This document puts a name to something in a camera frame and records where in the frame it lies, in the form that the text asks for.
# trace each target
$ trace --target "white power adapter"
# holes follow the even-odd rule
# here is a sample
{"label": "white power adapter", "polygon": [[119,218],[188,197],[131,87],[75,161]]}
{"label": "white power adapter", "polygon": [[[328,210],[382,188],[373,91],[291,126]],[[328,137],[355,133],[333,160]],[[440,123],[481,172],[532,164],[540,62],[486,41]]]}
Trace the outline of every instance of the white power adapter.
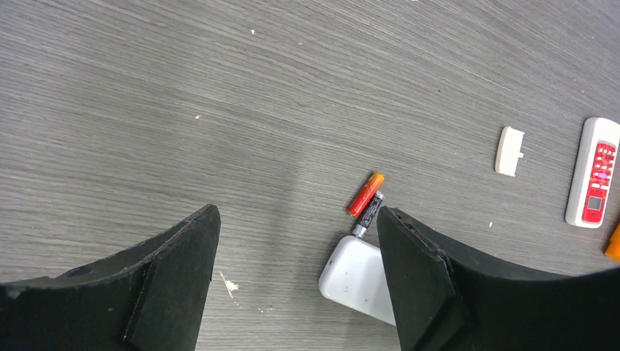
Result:
{"label": "white power adapter", "polygon": [[332,301],[396,325],[381,251],[353,235],[342,238],[333,250],[319,290]]}

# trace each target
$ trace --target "debris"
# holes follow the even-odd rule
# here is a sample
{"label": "debris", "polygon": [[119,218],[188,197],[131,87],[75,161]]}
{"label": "debris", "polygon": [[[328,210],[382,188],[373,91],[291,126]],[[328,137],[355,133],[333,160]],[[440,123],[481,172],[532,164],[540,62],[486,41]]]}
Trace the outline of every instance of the debris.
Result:
{"label": "debris", "polygon": [[234,299],[233,291],[239,290],[239,285],[231,282],[230,280],[226,280],[226,277],[224,276],[224,274],[222,274],[222,272],[218,272],[218,273],[219,273],[219,276],[222,278],[222,281],[226,285],[226,290],[228,290],[228,295],[230,296],[230,298]]}
{"label": "debris", "polygon": [[273,311],[273,307],[271,305],[267,305],[267,306],[257,306],[256,307],[257,311],[260,311],[260,313],[263,313],[265,311],[269,312],[269,311]]}

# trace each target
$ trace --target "gray wood grain table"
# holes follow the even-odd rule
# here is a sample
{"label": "gray wood grain table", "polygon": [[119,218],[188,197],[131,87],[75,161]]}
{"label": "gray wood grain table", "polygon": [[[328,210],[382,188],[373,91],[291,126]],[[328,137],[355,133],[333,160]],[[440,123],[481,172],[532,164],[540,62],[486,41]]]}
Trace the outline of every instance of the gray wood grain table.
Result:
{"label": "gray wood grain table", "polygon": [[[563,216],[584,119],[620,121],[620,1],[3,0],[0,46],[2,281],[213,203],[239,290],[215,275],[198,350],[397,350],[317,289],[370,170],[387,205],[497,257],[613,266],[620,182],[602,228]],[[493,169],[507,125],[516,178]]]}

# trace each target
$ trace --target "white plastic clip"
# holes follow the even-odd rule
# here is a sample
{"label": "white plastic clip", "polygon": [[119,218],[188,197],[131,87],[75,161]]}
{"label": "white plastic clip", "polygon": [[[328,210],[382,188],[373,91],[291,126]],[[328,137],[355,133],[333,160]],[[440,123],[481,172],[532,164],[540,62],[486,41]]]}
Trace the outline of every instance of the white plastic clip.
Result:
{"label": "white plastic clip", "polygon": [[499,147],[497,148],[497,157],[495,158],[495,171],[497,173],[515,176],[517,161],[523,158],[521,144],[524,134],[522,131],[512,127],[504,128],[502,137],[499,138]]}

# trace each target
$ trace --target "screw hole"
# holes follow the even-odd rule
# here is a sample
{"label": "screw hole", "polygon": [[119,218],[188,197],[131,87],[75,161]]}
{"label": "screw hole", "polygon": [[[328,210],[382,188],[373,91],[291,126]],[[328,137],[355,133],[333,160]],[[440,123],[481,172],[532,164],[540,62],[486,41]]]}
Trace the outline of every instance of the screw hole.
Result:
{"label": "screw hole", "polygon": [[83,276],[84,274],[91,273],[93,270],[90,267],[83,265],[82,267],[73,268],[71,271],[68,271],[65,276],[67,278],[71,278],[73,276]]}

